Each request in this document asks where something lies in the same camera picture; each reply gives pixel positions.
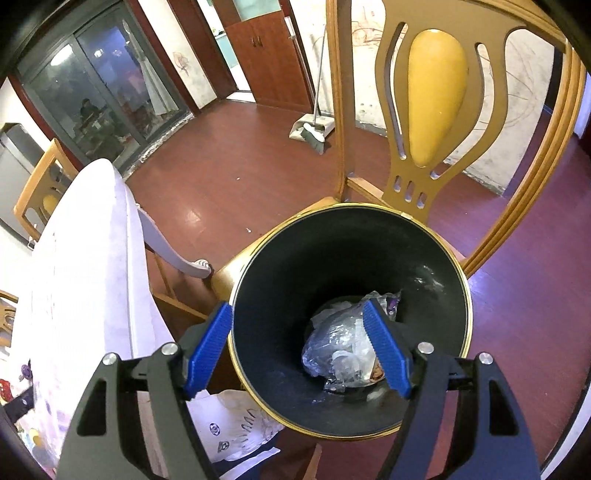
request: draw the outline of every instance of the chair seat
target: chair seat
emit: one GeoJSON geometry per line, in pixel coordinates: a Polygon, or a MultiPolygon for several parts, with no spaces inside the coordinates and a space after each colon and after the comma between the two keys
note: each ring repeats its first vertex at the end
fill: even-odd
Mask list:
{"type": "Polygon", "coordinates": [[[294,216],[288,218],[285,222],[280,223],[275,228],[267,232],[265,235],[260,236],[257,240],[253,243],[248,245],[244,250],[242,250],[238,255],[232,258],[226,265],[224,265],[220,270],[214,273],[212,277],[212,289],[217,295],[220,300],[229,300],[230,295],[232,294],[232,289],[236,282],[240,279],[240,275],[242,273],[242,269],[251,259],[253,253],[256,251],[256,248],[263,243],[267,238],[278,232],[280,229],[284,227],[286,223],[291,221],[294,217],[301,215],[302,213],[308,212],[310,210],[314,210],[317,208],[328,207],[330,205],[336,205],[339,203],[333,197],[324,197],[322,200],[319,200],[316,203],[306,207],[305,209],[299,211],[294,216]]]}

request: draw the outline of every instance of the red object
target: red object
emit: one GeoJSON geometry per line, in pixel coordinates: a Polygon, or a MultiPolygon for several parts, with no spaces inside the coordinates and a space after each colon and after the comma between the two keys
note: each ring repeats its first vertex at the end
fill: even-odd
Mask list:
{"type": "Polygon", "coordinates": [[[4,401],[11,401],[12,400],[12,392],[10,391],[10,382],[8,380],[3,380],[0,378],[0,397],[4,401]]]}

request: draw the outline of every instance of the silver bolt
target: silver bolt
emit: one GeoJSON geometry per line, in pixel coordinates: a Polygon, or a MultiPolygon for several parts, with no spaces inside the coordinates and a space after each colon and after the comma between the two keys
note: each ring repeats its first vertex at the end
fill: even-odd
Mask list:
{"type": "Polygon", "coordinates": [[[113,365],[116,361],[117,361],[117,355],[115,355],[114,353],[107,353],[103,357],[103,363],[105,365],[113,365]]]}
{"type": "Polygon", "coordinates": [[[176,343],[165,343],[160,349],[163,355],[174,355],[178,352],[178,345],[176,343]]]}
{"type": "Polygon", "coordinates": [[[492,355],[486,352],[482,352],[478,355],[478,360],[485,365],[490,365],[493,362],[492,355]]]}
{"type": "Polygon", "coordinates": [[[429,342],[421,342],[418,344],[417,348],[419,352],[424,353],[425,355],[429,355],[435,351],[435,347],[429,342]]]}

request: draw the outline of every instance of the wooden floor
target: wooden floor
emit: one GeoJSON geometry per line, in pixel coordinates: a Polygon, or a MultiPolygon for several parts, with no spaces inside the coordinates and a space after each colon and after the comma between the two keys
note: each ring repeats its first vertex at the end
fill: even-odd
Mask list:
{"type": "MultiPolygon", "coordinates": [[[[171,245],[216,269],[257,236],[331,195],[336,150],[317,155],[288,139],[298,114],[225,101],[190,121],[129,179],[136,201],[171,245]]],[[[385,138],[358,129],[358,172],[383,187],[385,138]]],[[[506,199],[459,176],[442,191],[430,226],[468,254],[506,199]]],[[[591,163],[571,140],[550,185],[502,248],[471,279],[474,333],[470,355],[491,352],[523,409],[540,461],[577,401],[591,362],[591,163]]],[[[154,265],[149,265],[156,279],[154,265]]],[[[181,300],[202,311],[215,298],[195,279],[170,269],[181,300]]],[[[449,409],[433,462],[440,470],[449,441],[449,409]]],[[[323,442],[318,480],[373,479],[393,437],[323,442]]],[[[283,450],[264,478],[293,478],[299,454],[314,440],[282,432],[283,450]]]]}

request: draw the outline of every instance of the clear plastic wrapper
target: clear plastic wrapper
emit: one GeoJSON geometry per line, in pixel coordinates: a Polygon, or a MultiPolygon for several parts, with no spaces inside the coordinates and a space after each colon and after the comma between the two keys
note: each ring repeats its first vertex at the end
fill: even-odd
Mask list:
{"type": "Polygon", "coordinates": [[[335,302],[311,318],[314,330],[302,350],[304,369],[312,377],[325,377],[324,389],[344,392],[383,379],[384,372],[363,328],[363,303],[377,299],[389,320],[396,318],[400,293],[373,291],[358,303],[335,302]]]}

